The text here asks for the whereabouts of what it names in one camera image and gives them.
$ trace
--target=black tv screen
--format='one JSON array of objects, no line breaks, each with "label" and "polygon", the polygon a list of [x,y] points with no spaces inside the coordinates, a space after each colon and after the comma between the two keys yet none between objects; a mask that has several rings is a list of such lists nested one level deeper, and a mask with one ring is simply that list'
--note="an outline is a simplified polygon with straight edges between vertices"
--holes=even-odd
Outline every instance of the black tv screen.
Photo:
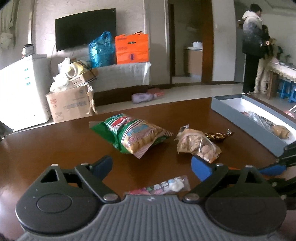
[{"label": "black tv screen", "polygon": [[102,9],[73,14],[55,20],[57,51],[91,43],[109,31],[116,36],[116,10]]}]

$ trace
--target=open box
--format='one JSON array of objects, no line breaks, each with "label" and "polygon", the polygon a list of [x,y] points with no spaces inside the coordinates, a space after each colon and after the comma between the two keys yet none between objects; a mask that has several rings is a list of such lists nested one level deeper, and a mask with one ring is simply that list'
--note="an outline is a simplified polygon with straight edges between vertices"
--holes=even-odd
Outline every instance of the open box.
[{"label": "open box", "polygon": [[[286,145],[296,140],[296,123],[246,95],[213,97],[211,107],[215,112],[243,129],[277,157],[283,153],[283,149]],[[242,114],[244,111],[253,111],[276,125],[286,127],[290,131],[289,138],[280,139]]]}]

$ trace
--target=candy wrapper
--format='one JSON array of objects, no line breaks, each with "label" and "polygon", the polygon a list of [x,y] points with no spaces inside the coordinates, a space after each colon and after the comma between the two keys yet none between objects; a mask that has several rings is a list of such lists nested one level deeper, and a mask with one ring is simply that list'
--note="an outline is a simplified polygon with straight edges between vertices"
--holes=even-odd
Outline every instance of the candy wrapper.
[{"label": "candy wrapper", "polygon": [[156,184],[134,191],[124,193],[130,195],[163,195],[173,194],[181,191],[190,191],[190,185],[187,176],[175,177],[168,181]]},{"label": "candy wrapper", "polygon": [[226,137],[229,137],[233,135],[234,132],[230,131],[229,129],[227,130],[226,133],[205,133],[206,137],[211,140],[211,141],[216,141],[216,142],[222,142],[225,140]]}]

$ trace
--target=curtain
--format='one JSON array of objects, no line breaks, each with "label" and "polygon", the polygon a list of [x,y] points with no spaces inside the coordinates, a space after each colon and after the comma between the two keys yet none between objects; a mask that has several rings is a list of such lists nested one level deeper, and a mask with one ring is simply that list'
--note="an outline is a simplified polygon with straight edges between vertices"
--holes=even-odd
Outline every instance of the curtain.
[{"label": "curtain", "polygon": [[16,12],[16,0],[10,0],[0,10],[0,47],[9,49],[13,44],[13,34],[10,28],[13,27]]}]

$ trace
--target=cardboard box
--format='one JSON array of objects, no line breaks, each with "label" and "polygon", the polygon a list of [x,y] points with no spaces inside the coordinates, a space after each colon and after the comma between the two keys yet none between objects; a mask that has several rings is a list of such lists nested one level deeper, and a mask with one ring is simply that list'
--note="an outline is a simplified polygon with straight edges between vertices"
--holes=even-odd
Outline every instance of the cardboard box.
[{"label": "cardboard box", "polygon": [[117,64],[149,61],[148,35],[142,32],[115,37]]},{"label": "cardboard box", "polygon": [[98,69],[94,68],[76,76],[70,81],[72,82],[73,86],[76,87],[97,77],[98,74]]},{"label": "cardboard box", "polygon": [[46,98],[54,122],[58,123],[93,115],[92,110],[90,111],[87,90],[87,86],[81,86],[58,93],[48,93]]}]

